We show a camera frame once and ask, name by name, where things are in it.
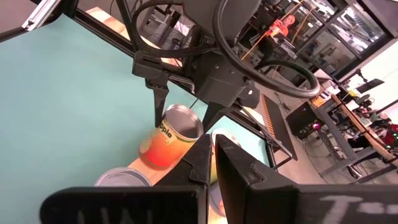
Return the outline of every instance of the metal bracket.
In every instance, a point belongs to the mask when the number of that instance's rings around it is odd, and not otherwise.
[[[61,0],[43,0],[23,23],[22,28],[32,31],[39,28],[47,20]]]
[[[145,86],[154,91],[155,127],[159,127],[162,122],[164,104],[166,102],[166,96],[169,94],[169,88],[167,88],[167,81],[162,85],[153,84],[152,82],[153,80],[145,79]]]

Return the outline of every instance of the teal mat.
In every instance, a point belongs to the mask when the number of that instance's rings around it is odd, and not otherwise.
[[[153,93],[131,74],[131,57],[66,16],[3,42],[0,52],[0,223],[40,223],[46,196],[92,186],[138,158],[154,128]],[[169,88],[165,107],[195,101]],[[195,105],[199,114],[205,108]],[[268,164],[257,136],[228,118],[216,126]]]

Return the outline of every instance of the can lid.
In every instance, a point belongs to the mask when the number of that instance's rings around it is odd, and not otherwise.
[[[229,133],[226,129],[224,128],[218,128],[214,129],[213,132],[211,133],[211,145],[215,146],[216,145],[216,135],[217,134],[223,134],[225,137],[227,137],[229,140],[237,144],[239,147],[241,147],[241,144],[239,141],[236,139],[235,136],[233,136],[231,133]]]
[[[187,139],[198,139],[203,134],[198,115],[184,105],[170,105],[165,118],[173,131]]]
[[[128,167],[118,167],[106,171],[95,183],[96,187],[150,187],[144,174]]]

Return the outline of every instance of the open can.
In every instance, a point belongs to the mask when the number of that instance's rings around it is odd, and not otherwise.
[[[171,105],[158,128],[141,143],[142,161],[153,169],[167,169],[203,134],[199,117],[184,105]]]

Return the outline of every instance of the black box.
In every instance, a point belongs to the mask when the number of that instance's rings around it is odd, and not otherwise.
[[[307,138],[314,130],[324,125],[324,122],[318,118],[316,112],[308,102],[303,103],[289,114],[286,117],[286,121],[292,134],[301,140]]]

